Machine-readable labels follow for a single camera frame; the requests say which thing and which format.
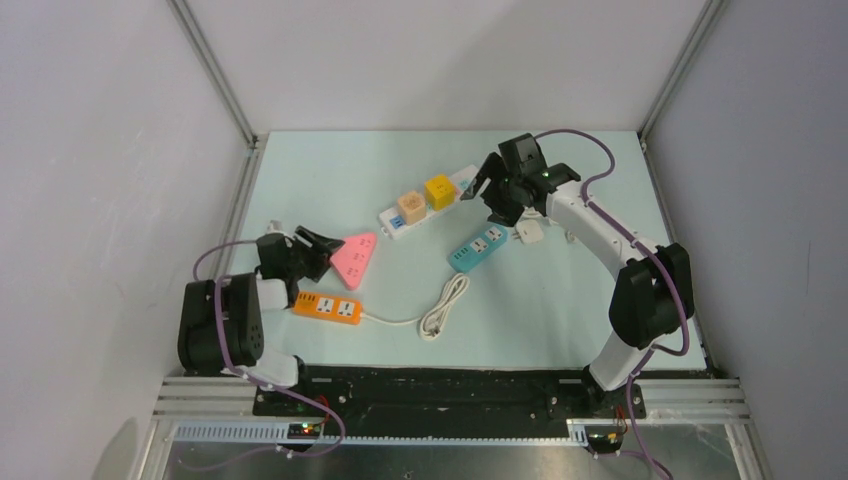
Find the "blue power strip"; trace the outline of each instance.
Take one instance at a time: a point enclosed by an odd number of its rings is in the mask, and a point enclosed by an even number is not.
[[[468,273],[506,243],[508,238],[504,227],[490,223],[485,230],[451,253],[448,263],[457,272]]]

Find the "pink triangular power strip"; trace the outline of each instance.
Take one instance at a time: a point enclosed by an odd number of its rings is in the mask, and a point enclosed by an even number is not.
[[[344,246],[330,257],[330,265],[339,274],[339,278],[348,290],[356,290],[362,282],[362,277],[365,276],[368,261],[371,260],[371,254],[377,246],[377,234],[367,232],[344,240]]]

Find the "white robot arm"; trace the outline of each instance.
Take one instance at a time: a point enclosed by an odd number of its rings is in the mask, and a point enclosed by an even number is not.
[[[613,332],[584,370],[583,382],[595,395],[622,387],[648,349],[680,327],[675,299],[653,260],[658,259],[670,274],[686,318],[694,313],[686,250],[638,237],[591,198],[571,168],[548,167],[532,135],[501,143],[499,149],[501,155],[489,155],[462,199],[483,190],[481,197],[492,210],[489,220],[506,226],[515,225],[525,208],[534,207],[598,257],[616,280],[609,311]]]

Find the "white power cable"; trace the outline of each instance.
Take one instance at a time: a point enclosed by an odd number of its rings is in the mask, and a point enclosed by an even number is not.
[[[409,325],[410,323],[419,322],[418,336],[421,337],[422,340],[435,340],[438,338],[439,334],[445,330],[445,324],[448,323],[448,315],[450,315],[453,305],[457,300],[459,300],[459,297],[468,290],[468,285],[470,283],[471,279],[468,278],[468,275],[465,275],[464,273],[457,273],[453,276],[453,278],[448,280],[444,288],[442,288],[442,296],[439,297],[439,301],[436,302],[436,305],[428,310],[427,313],[417,318],[391,322],[375,317],[366,312],[362,312],[361,317],[373,320],[377,323],[382,323],[383,325],[389,325],[391,327],[401,327],[403,325]]]

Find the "power plug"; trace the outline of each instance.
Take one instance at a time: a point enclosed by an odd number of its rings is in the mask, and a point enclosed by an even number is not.
[[[266,346],[256,365],[246,370],[250,376],[265,384],[284,388],[297,385],[297,359],[276,348]]]
[[[256,295],[262,312],[285,310],[289,306],[286,284],[279,278],[256,279]]]
[[[283,231],[283,222],[279,220],[271,220],[268,222],[268,226],[265,227],[265,234],[269,233],[285,233]]]
[[[522,220],[515,224],[515,233],[521,239],[521,243],[529,245],[545,238],[542,227],[536,220]]]

